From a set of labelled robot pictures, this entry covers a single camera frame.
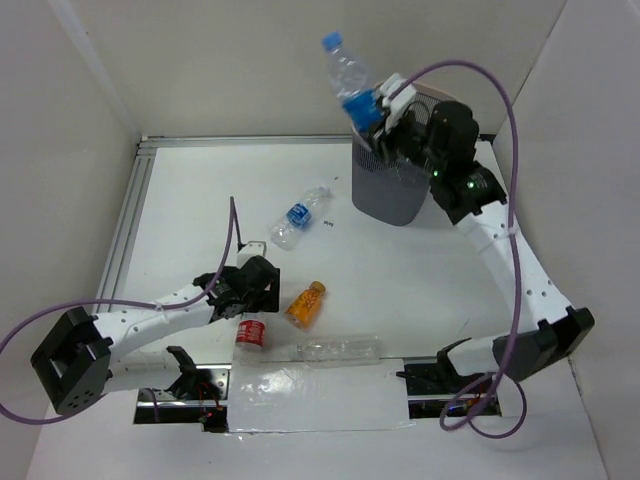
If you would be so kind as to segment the clear bottle red cap label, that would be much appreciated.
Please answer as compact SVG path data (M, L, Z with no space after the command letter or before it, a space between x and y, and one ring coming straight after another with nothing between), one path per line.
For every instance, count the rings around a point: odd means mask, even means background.
M233 362L256 364L264 353L266 320L261 313L245 313L238 323Z

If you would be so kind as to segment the clear bottle blue cap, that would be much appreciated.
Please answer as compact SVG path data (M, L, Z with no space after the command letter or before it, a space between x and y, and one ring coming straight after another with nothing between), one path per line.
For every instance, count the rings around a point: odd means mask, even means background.
M327 58L328 81L334 97L359 133L380 121L371 72L343 43L340 32L322 39Z

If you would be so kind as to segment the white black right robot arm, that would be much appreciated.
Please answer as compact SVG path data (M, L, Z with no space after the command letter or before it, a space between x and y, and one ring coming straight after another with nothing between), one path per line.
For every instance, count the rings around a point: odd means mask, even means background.
M475 247L515 315L505 334L463 339L439 352L436 379L448 392L485 373L523 381L573 353L595 324L546 274L501 183L475 158L477 135L470 108L456 101L438 103L425 124L405 110L367 135L381 161L405 160L427 177L436 204Z

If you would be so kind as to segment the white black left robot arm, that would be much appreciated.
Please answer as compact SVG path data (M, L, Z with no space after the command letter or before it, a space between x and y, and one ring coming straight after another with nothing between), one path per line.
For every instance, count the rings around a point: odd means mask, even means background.
M76 307L56 322L31 364L59 415L76 414L115 391L152 388L184 399L207 374L179 346L157 352L144 346L242 313L275 313L279 290L279 269L256 255L221 275L197 277L150 309L90 315Z

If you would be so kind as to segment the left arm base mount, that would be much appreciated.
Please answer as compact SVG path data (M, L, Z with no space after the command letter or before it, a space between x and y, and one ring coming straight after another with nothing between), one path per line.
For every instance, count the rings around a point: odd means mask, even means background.
M133 423L199 424L204 432L229 432L230 364L196 364L179 346L166 349L179 373L166 388L138 391Z

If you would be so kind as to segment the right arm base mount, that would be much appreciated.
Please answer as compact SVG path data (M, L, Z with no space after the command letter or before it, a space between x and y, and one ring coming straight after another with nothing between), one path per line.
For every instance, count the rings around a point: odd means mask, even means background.
M434 359L415 359L404 361L404 366L396 372L396 377L405 381L408 395L408 410L410 419L438 418L445 404L451 397L458 393L463 387L480 378L481 374L470 376L460 376L454 370L449 358L449 352L470 338L459 340L442 350ZM466 393L462 400L454 402L453 406L447 410L448 417L463 417L472 406L482 400L491 385L491 380L486 380L482 384L474 387ZM486 409L481 413L483 416L496 416L501 414L501 408L494 394Z

